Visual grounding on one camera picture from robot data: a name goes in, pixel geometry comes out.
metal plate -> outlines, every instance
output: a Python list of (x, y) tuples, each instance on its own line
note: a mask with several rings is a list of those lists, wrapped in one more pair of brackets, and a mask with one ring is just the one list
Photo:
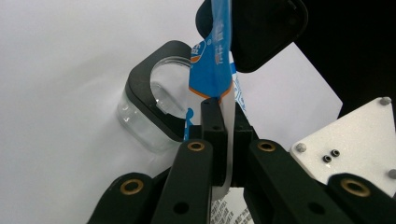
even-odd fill
[[(396, 169), (396, 135), (391, 103), (377, 98), (334, 123), (295, 143), (291, 156), (316, 180), (326, 184), (331, 175), (359, 175), (384, 190), (396, 191), (396, 179), (389, 171)], [(306, 150), (298, 150), (304, 144)], [(333, 149), (340, 153), (331, 154)]]

white backdrop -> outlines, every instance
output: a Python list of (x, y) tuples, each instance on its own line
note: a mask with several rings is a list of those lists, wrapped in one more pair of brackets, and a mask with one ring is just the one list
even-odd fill
[[(201, 3), (0, 0), (0, 223), (86, 223), (115, 178), (172, 163), (176, 151), (143, 149), (116, 106), (150, 53), (201, 40)], [(252, 125), (284, 147), (342, 104), (293, 44), (240, 82)]]

transparent plastic container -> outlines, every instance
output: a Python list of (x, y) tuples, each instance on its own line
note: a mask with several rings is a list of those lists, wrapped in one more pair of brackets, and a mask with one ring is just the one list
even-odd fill
[[(190, 73), (190, 61), (181, 57), (160, 60), (151, 70), (150, 88), (157, 107), (164, 114), (184, 119), (186, 115), (186, 91)], [(149, 151), (165, 152), (178, 148), (180, 142), (169, 138), (122, 94), (117, 109), (121, 124)]]

black screw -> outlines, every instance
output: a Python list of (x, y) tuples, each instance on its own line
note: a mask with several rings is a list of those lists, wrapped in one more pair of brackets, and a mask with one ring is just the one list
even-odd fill
[(339, 157), (340, 156), (340, 151), (338, 151), (337, 149), (333, 149), (330, 153), (334, 157)]
[(328, 156), (328, 155), (324, 156), (322, 159), (323, 159), (325, 162), (331, 162), (331, 161), (332, 161), (332, 158), (331, 158), (330, 156)]

screw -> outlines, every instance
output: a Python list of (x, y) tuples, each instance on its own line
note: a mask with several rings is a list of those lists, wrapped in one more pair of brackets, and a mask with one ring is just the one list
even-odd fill
[(388, 96), (382, 97), (382, 99), (379, 101), (381, 105), (388, 105), (392, 102), (392, 99), (390, 99)]
[(323, 159), (325, 162), (331, 162), (331, 161), (332, 161), (332, 158), (331, 158), (330, 156), (328, 156), (328, 155), (324, 156), (322, 159)]
[(396, 170), (395, 169), (391, 169), (388, 172), (388, 176), (392, 179), (396, 179)]
[(304, 143), (299, 143), (296, 146), (296, 150), (299, 152), (305, 152), (306, 151), (306, 145)]
[(340, 151), (338, 151), (337, 149), (333, 149), (330, 153), (334, 157), (339, 157), (340, 156)]

